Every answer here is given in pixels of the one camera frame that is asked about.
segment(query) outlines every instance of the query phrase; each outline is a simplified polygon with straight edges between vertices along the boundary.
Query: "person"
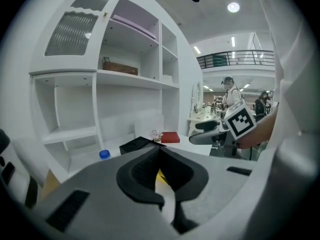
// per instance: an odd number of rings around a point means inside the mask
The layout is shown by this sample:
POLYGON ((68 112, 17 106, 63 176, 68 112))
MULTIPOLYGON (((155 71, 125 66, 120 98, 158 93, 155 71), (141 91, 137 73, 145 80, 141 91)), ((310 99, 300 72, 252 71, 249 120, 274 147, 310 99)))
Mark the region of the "person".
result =
POLYGON ((255 100, 255 121, 258 122, 267 115, 267 101, 269 95, 266 91, 263 91, 259 98, 255 100))
POLYGON ((235 81, 232 77, 225 77, 221 84, 223 84, 225 89, 225 95, 223 96, 222 104, 224 110, 227 111, 229 107, 241 100, 241 95, 235 86, 235 81))
POLYGON ((260 0, 274 46, 275 89, 278 105, 256 128, 238 139, 240 149, 268 141, 276 148, 287 138, 303 132, 319 132, 318 100, 320 51, 307 21, 292 0, 260 0))

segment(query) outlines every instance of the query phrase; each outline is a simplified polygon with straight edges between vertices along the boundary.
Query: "frosted panel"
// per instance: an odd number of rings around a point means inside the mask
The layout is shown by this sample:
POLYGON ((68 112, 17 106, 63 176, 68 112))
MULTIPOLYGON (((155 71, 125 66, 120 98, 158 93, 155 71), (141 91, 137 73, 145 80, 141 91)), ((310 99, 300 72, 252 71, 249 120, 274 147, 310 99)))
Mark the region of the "frosted panel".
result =
POLYGON ((97 16, 66 12, 56 26, 45 56, 84 55, 97 16))
POLYGON ((101 12, 107 2, 108 0, 75 0, 71 6, 101 12))

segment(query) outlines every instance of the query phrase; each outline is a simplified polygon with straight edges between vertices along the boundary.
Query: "white shelving unit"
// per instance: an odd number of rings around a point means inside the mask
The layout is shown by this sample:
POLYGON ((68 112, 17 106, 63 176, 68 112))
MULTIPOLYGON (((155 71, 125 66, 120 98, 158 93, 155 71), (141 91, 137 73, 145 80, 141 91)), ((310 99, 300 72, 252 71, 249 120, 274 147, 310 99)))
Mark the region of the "white shelving unit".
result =
MULTIPOLYGON (((32 72, 35 129, 53 158, 50 169, 62 181, 101 161, 101 150, 109 150, 111 157, 119 156, 119 146, 138 137, 134 135, 137 119, 162 114, 164 127, 178 131, 180 87, 176 36, 154 15, 131 1, 110 1, 113 4, 105 6, 109 9, 107 16, 103 16, 104 10, 70 5, 65 9, 65 12, 92 13, 98 17, 88 35, 85 54, 91 56, 86 57, 90 62, 85 63, 85 68, 80 66, 84 61, 82 56, 57 55, 45 58, 44 68, 32 72), (114 20, 115 15, 140 25, 155 39, 114 20), (97 54, 98 40, 101 47, 97 54), (138 73, 103 70, 103 57, 135 67, 138 73), (78 69, 71 68, 70 63, 77 59, 78 69), (45 72, 46 67, 50 73, 37 74, 45 72), (171 76, 172 82, 163 81, 163 74, 171 76)), ((47 45, 48 38, 38 48, 44 53, 47 45)))

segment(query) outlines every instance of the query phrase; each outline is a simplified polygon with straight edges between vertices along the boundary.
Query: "white cloth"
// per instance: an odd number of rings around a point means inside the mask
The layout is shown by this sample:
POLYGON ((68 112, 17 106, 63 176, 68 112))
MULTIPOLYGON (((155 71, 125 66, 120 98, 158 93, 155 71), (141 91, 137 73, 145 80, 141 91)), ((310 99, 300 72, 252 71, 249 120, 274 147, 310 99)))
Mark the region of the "white cloth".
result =
POLYGON ((291 0, 260 1, 274 43, 273 101, 279 102, 279 107, 268 144, 274 148, 299 131, 319 130, 320 53, 306 20, 291 0), (299 109, 308 103, 314 108, 299 109))
POLYGON ((239 102, 241 100, 241 95, 237 88, 233 86, 230 88, 227 93, 223 96, 222 104, 225 102, 228 104, 228 107, 230 108, 233 104, 239 102))

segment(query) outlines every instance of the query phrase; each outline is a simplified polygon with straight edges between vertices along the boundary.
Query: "railing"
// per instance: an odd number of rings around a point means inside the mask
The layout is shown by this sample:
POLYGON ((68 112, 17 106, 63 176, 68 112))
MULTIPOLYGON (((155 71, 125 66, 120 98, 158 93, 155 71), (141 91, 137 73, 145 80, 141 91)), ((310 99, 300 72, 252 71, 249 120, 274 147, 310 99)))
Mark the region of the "railing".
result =
POLYGON ((275 66, 271 50, 230 50, 201 56, 197 60, 202 69, 236 65, 275 66))

